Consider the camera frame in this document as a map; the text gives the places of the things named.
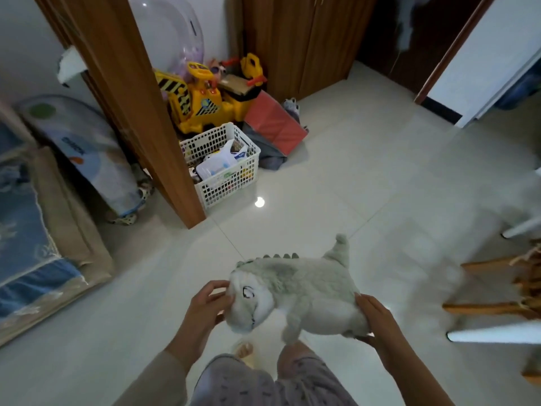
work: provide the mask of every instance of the orange spot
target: orange spot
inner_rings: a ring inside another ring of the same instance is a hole
[[[85,163],[83,158],[79,158],[78,156],[70,156],[69,160],[77,165],[82,165],[83,163]]]

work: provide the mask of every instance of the plush toy's tail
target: plush toy's tail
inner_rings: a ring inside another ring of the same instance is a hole
[[[325,259],[335,260],[345,268],[349,267],[349,242],[344,234],[336,235],[336,244],[323,255]]]

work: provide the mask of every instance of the finger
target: finger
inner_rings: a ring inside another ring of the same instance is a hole
[[[212,302],[213,300],[220,299],[225,294],[226,294],[226,291],[222,291],[222,292],[218,292],[218,293],[213,293],[212,295],[208,295],[207,296],[207,302]]]
[[[358,341],[364,342],[367,345],[370,345],[372,348],[374,348],[374,345],[375,345],[374,336],[355,336],[355,339],[357,339]]]
[[[194,296],[194,300],[205,303],[207,301],[207,296],[210,295],[214,289],[227,288],[228,286],[228,280],[211,280]]]
[[[225,316],[223,314],[218,314],[216,316],[216,320],[214,320],[214,326],[220,324],[221,322],[223,322],[225,320],[226,320],[226,318],[225,318]]]
[[[214,313],[218,313],[221,311],[224,311],[228,309],[231,305],[233,305],[233,301],[235,298],[231,295],[224,295],[217,300],[213,300],[212,302],[209,302],[209,307]]]
[[[386,307],[383,306],[383,304],[377,300],[374,296],[371,295],[363,295],[366,299],[369,300],[369,302],[372,304],[373,307],[375,307],[378,311],[381,313],[385,313],[388,311]]]
[[[369,319],[375,319],[379,315],[379,311],[372,305],[372,303],[366,298],[366,295],[359,295],[355,293],[355,302],[357,306],[362,310],[362,313]]]

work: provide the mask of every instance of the person's left hand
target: person's left hand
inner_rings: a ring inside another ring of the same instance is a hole
[[[184,367],[186,375],[201,357],[213,328],[223,321],[223,311],[231,307],[234,297],[225,291],[214,293],[214,289],[226,288],[228,280],[211,280],[192,298],[184,321],[166,351],[176,357]]]

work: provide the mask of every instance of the wooden door frame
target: wooden door frame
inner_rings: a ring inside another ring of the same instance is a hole
[[[110,122],[188,228],[205,217],[128,0],[35,0]]]
[[[429,91],[432,89],[432,87],[434,87],[439,77],[442,76],[443,72],[445,71],[451,60],[453,60],[456,53],[463,46],[464,42],[470,36],[473,29],[477,26],[481,18],[483,18],[486,11],[492,5],[493,1],[494,0],[481,0],[479,2],[479,5],[474,10],[464,27],[462,27],[462,30],[460,31],[460,33],[458,33],[457,37],[454,39],[453,43],[443,56],[442,60],[438,63],[436,68],[434,68],[434,71],[432,71],[432,73],[428,77],[428,80],[426,80],[425,85],[423,85],[423,88],[421,88],[421,90],[415,97],[414,102],[416,104],[421,105],[421,103],[428,96]]]

